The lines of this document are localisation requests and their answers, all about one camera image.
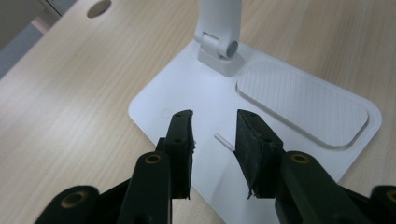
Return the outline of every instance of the textured pad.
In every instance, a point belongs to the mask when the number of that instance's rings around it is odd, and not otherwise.
[[[251,103],[327,148],[347,148],[368,122],[364,107],[334,86],[276,63],[254,63],[238,80],[237,89]]]

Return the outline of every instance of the wireless charging pad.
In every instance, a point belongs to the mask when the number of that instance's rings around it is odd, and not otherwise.
[[[237,109],[260,115],[285,150],[314,156],[335,181],[381,125],[371,102],[246,45],[238,49],[245,65],[232,77],[200,63],[198,49],[191,41],[132,100],[129,115],[156,144],[173,114],[193,110],[192,184],[227,223],[278,223],[274,200],[248,200],[248,184],[224,144],[234,144]]]

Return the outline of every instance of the white lamp base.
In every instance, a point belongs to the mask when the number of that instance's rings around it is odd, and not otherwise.
[[[191,109],[196,141],[192,184],[227,223],[278,223],[274,200],[248,200],[233,153],[215,138],[235,141],[236,111],[252,111],[283,140],[284,149],[314,156],[338,181],[381,125],[371,102],[240,44],[240,73],[225,77],[184,48],[131,102],[129,115],[157,144],[171,117]]]

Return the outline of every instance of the wood grain surface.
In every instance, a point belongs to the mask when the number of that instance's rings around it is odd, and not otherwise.
[[[33,223],[75,185],[101,192],[154,145],[131,100],[192,39],[197,0],[79,0],[0,80],[0,223]],[[383,123],[340,181],[396,185],[396,2],[243,0],[241,42],[376,104]],[[174,223],[222,223],[191,190]]]

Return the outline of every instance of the wooden table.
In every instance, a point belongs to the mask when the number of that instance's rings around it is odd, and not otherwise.
[[[193,38],[197,0],[80,0],[0,81],[0,223],[32,223],[75,185],[101,192],[154,145],[130,101]],[[241,41],[375,103],[383,124],[340,184],[396,185],[396,2],[243,1]],[[191,190],[174,223],[222,223]]]

